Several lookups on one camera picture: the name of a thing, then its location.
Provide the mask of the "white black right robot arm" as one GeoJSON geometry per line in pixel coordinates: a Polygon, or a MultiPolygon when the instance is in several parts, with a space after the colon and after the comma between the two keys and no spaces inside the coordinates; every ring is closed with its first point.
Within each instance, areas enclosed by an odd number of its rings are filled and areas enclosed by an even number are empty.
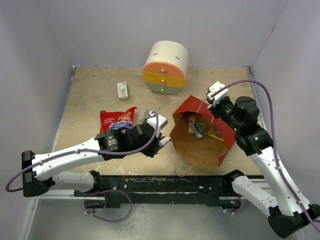
{"type": "Polygon", "coordinates": [[[227,95],[206,95],[212,115],[235,131],[235,141],[254,162],[266,180],[272,194],[254,185],[247,176],[238,173],[222,183],[228,196],[236,193],[248,199],[267,217],[272,230],[285,239],[313,224],[320,216],[320,206],[312,204],[301,193],[274,152],[269,133],[258,124],[260,113],[256,101],[248,96],[232,103],[227,95]]]}

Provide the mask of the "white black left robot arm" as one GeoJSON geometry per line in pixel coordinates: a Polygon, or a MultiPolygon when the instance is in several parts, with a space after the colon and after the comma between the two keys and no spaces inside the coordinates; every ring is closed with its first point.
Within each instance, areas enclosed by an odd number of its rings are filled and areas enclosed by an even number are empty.
{"type": "Polygon", "coordinates": [[[24,151],[21,154],[23,196],[45,194],[57,185],[59,174],[64,175],[67,170],[82,165],[122,159],[135,153],[152,158],[170,141],[162,135],[160,127],[144,122],[133,128],[108,129],[81,144],[56,152],[24,151]]]}

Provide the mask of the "small white snack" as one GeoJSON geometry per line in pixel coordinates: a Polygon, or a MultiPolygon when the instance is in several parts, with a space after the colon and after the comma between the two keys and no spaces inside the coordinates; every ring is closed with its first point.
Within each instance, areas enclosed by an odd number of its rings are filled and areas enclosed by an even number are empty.
{"type": "Polygon", "coordinates": [[[159,148],[163,148],[167,143],[171,142],[172,139],[170,137],[162,137],[158,143],[159,148]]]}

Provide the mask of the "silver foil snack packet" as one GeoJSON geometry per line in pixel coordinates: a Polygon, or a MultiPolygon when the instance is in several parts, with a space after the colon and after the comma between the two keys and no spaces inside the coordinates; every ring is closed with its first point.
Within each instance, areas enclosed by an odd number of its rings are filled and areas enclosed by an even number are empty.
{"type": "Polygon", "coordinates": [[[194,134],[197,139],[203,138],[208,133],[208,129],[203,122],[199,122],[195,116],[188,119],[188,133],[194,134]]]}

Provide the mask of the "red brown paper bag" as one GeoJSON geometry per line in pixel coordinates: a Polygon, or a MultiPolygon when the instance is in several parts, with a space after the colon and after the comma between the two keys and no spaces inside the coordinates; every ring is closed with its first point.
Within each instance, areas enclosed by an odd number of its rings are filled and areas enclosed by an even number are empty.
{"type": "Polygon", "coordinates": [[[235,131],[221,119],[214,118],[208,106],[203,100],[191,95],[172,114],[174,127],[170,138],[179,154],[177,161],[191,164],[190,169],[218,168],[235,143],[235,131]],[[218,136],[205,134],[197,138],[195,133],[190,132],[190,118],[197,124],[204,124],[209,134],[217,132],[218,136]]]}

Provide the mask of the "red candy snack bag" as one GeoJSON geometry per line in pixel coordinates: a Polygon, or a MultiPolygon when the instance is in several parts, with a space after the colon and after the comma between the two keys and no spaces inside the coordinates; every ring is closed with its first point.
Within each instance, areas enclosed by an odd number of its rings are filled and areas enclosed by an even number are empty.
{"type": "Polygon", "coordinates": [[[107,130],[117,130],[120,128],[131,129],[134,123],[136,107],[131,107],[127,111],[100,111],[100,133],[107,130]]]}

